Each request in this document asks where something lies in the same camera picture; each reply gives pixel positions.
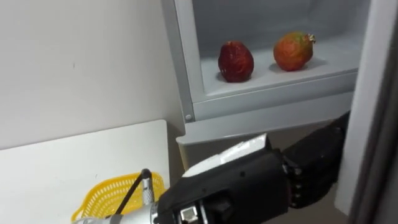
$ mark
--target white wall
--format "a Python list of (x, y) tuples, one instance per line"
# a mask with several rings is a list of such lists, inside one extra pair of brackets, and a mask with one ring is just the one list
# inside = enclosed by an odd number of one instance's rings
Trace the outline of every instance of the white wall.
[(0, 27), (0, 149), (160, 118), (183, 130), (160, 0), (2, 0)]

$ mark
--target refrigerator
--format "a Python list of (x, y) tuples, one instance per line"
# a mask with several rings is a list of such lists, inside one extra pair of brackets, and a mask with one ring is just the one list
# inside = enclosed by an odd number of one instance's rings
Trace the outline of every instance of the refrigerator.
[[(322, 123), (351, 110), (335, 207), (352, 223), (393, 220), (391, 209), (377, 208), (398, 202), (388, 191), (398, 169), (397, 0), (162, 3), (185, 120), (186, 133), (177, 138), (185, 168), (219, 152), (214, 142)], [(297, 30), (315, 35), (313, 57), (285, 72), (272, 49)], [(220, 48), (230, 40), (252, 53), (246, 82), (220, 75)]]

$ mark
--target apple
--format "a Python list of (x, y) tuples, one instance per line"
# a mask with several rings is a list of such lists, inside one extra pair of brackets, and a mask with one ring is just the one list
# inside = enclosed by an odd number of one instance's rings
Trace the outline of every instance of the apple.
[(254, 59), (242, 42), (228, 41), (221, 47), (218, 67), (227, 82), (245, 82), (253, 72)]

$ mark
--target screw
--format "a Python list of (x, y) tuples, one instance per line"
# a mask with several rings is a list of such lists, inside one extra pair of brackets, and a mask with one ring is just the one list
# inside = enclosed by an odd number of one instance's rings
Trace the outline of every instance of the screw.
[(192, 120), (192, 115), (190, 115), (190, 114), (186, 115), (186, 116), (185, 116), (185, 119), (186, 119), (187, 121)]
[(342, 132), (342, 130), (341, 130), (341, 128), (336, 127), (336, 128), (335, 128), (335, 132), (336, 132), (336, 133), (340, 133), (340, 132)]
[(300, 174), (302, 173), (302, 170), (299, 169), (299, 168), (296, 168), (296, 169), (294, 169), (294, 173), (295, 173), (296, 175), (300, 175)]
[(282, 165), (282, 167), (283, 167), (283, 169), (285, 171), (285, 174), (288, 174), (289, 173), (289, 168), (287, 167), (287, 165)]

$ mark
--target fruit stem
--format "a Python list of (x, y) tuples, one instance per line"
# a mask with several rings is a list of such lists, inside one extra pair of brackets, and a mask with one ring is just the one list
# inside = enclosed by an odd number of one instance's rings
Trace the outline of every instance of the fruit stem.
[(313, 34), (308, 34), (308, 39), (309, 41), (311, 41), (313, 44), (315, 44), (316, 40), (315, 40), (315, 36)]

